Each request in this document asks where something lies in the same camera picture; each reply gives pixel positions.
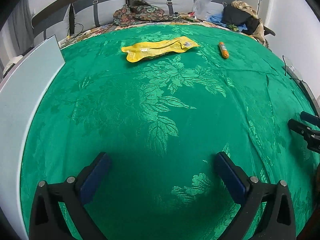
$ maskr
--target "yellow package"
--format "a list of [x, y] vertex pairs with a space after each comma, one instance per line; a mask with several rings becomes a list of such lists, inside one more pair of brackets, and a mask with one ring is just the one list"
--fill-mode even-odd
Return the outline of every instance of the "yellow package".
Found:
[[168, 52], [182, 53], [192, 47], [199, 47], [196, 42], [186, 36], [174, 38], [171, 41], [140, 42], [129, 47], [122, 47], [121, 51], [128, 53], [127, 61], [137, 62], [143, 58], [159, 57]]

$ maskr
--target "white board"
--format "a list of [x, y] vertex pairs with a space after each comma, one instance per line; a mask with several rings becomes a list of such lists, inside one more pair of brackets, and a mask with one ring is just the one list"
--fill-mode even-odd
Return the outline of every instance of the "white board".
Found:
[[18, 62], [0, 83], [0, 206], [22, 240], [28, 239], [20, 201], [24, 146], [38, 106], [64, 64], [52, 36]]

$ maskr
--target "metal screw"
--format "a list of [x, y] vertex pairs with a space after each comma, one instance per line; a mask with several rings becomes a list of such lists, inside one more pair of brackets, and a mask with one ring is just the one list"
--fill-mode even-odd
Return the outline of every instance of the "metal screw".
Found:
[[280, 184], [281, 184], [282, 186], [284, 186], [284, 187], [287, 186], [287, 182], [286, 182], [285, 180], [281, 180], [281, 181], [280, 181]]
[[44, 184], [45, 184], [45, 181], [44, 181], [44, 180], [41, 180], [41, 181], [38, 183], [38, 186], [39, 186], [39, 187], [43, 187]]
[[68, 183], [74, 183], [74, 182], [75, 182], [75, 180], [76, 180], [76, 178], [75, 178], [75, 177], [73, 177], [73, 176], [71, 176], [71, 177], [67, 178], [67, 182], [68, 182]]
[[251, 180], [253, 183], [257, 183], [257, 182], [259, 181], [259, 179], [258, 179], [256, 176], [250, 177], [250, 180]]

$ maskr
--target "green tablecloth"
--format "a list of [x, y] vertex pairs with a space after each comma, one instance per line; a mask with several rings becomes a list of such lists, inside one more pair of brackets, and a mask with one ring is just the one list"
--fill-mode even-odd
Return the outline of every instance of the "green tablecloth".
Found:
[[[179, 36], [201, 46], [136, 64], [120, 50]], [[108, 239], [217, 239], [239, 208], [210, 169], [212, 154], [224, 150], [249, 176], [288, 182], [297, 232], [302, 229], [318, 155], [287, 121], [312, 110], [268, 49], [221, 29], [150, 25], [93, 37], [62, 53], [66, 64], [41, 101], [25, 146], [27, 228], [38, 181], [62, 182], [105, 151], [112, 169], [86, 209]]]

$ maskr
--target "beige cloth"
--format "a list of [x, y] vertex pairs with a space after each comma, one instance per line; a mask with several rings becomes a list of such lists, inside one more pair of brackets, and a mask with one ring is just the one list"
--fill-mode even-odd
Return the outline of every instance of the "beige cloth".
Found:
[[[234, 8], [238, 8], [242, 11], [245, 11], [249, 13], [253, 18], [259, 19], [257, 12], [246, 2], [241, 2], [241, 1], [233, 1], [231, 3], [231, 6]], [[260, 24], [252, 34], [254, 38], [256, 38], [263, 46], [266, 46], [266, 39], [264, 38], [264, 29], [263, 29], [263, 23], [262, 20], [259, 19]]]
[[13, 64], [17, 64], [19, 62], [20, 59], [22, 59], [23, 56], [17, 56], [17, 57], [13, 57], [8, 63], [7, 65], [5, 65], [4, 70], [3, 70], [3, 74], [5, 74], [9, 68], [13, 65]]

